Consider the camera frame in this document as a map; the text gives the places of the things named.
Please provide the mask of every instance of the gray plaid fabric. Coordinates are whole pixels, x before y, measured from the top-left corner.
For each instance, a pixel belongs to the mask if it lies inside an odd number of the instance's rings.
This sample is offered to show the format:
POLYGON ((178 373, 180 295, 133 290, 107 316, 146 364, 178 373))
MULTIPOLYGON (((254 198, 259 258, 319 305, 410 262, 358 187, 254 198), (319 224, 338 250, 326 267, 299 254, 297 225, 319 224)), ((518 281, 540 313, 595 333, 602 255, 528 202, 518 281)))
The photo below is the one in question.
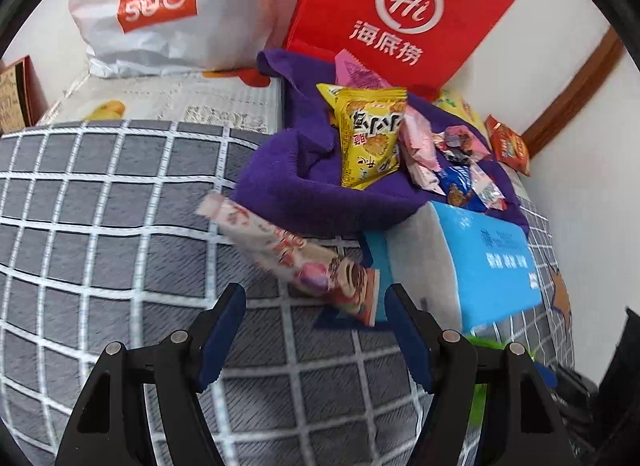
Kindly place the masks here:
MULTIPOLYGON (((257 269, 193 214, 208 190, 235 187, 266 138, 125 121, 0 140, 0 416, 36 466, 52 464, 109 341, 156 343, 232 281, 247 291, 246 316, 221 378, 200 396, 226 464, 406 463, 430 398, 393 335, 313 329, 316 300, 257 269)), ((533 205, 523 209, 537 227, 545 305, 476 334, 521 341, 546 364, 572 362, 570 338, 548 308, 548 223, 533 205)), ((320 242, 361 258, 351 237, 320 242)), ((169 466, 156 393, 145 393, 156 458, 169 466)), ((461 464, 472 463, 477 442, 469 429, 461 464)))

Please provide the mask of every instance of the brown star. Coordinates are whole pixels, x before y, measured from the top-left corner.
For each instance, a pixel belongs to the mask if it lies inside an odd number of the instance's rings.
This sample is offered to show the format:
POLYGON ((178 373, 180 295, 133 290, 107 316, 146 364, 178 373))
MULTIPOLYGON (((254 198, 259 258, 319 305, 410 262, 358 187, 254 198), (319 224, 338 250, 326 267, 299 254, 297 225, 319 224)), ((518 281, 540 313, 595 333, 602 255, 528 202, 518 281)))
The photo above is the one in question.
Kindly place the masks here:
POLYGON ((548 262, 547 266, 549 268, 551 279, 554 281, 554 297, 553 300, 551 300, 551 308, 562 315, 562 318, 564 318, 564 330, 568 332, 569 325, 571 325, 571 303, 569 302, 569 293, 566 290, 560 270, 558 269, 558 271, 556 271, 556 269, 554 269, 548 262))

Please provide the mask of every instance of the purple cloth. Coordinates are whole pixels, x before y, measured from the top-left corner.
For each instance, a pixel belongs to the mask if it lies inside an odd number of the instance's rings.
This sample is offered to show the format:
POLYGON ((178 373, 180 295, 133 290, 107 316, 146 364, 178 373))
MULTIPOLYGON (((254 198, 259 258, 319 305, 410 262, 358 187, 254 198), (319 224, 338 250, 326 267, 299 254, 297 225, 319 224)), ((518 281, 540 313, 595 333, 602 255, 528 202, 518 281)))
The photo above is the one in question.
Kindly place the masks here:
MULTIPOLYGON (((338 132, 329 125, 328 106, 316 89, 316 83, 335 82, 335 66, 271 49, 258 55, 258 68, 288 83, 286 129, 265 142, 244 168, 233 195, 238 203, 289 231, 332 237, 388 229, 427 201, 446 201, 442 195, 418 189, 404 168, 364 191, 342 188, 338 132)), ((464 125, 485 141, 478 130, 457 116, 412 94, 408 102, 431 122, 433 131, 464 125)), ((449 166, 440 153, 438 161, 449 166)), ((494 160, 479 165, 493 178, 508 205, 505 211, 490 210, 488 214, 521 226, 527 235, 529 224, 505 171, 494 160)))

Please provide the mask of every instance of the white circle logo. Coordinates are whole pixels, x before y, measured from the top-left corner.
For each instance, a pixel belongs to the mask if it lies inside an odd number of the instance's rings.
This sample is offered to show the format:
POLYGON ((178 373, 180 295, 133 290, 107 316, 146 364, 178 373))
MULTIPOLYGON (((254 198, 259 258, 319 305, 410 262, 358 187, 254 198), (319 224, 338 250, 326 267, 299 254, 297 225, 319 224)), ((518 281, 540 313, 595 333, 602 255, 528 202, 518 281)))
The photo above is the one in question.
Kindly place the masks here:
POLYGON ((396 32, 403 34, 421 34, 432 29, 442 18, 444 13, 444 0, 390 0, 389 8, 386 6, 385 0, 376 0, 376 11, 380 19, 396 32), (433 16, 427 23, 420 24, 424 21, 422 14, 433 5, 433 16), (398 13, 398 17, 405 17, 411 14, 411 20, 415 22, 416 27, 403 27, 400 22, 394 19, 393 14, 398 13))

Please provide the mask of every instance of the red haidilao bag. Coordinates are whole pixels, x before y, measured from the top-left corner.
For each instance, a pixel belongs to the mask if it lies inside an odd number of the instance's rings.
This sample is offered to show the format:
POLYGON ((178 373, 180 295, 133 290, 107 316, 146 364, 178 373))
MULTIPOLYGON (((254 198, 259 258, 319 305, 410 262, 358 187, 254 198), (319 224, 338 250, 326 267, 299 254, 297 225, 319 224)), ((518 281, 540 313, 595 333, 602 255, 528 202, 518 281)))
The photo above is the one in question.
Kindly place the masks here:
POLYGON ((298 0, 285 48, 348 49, 391 84, 433 98, 514 0, 298 0))

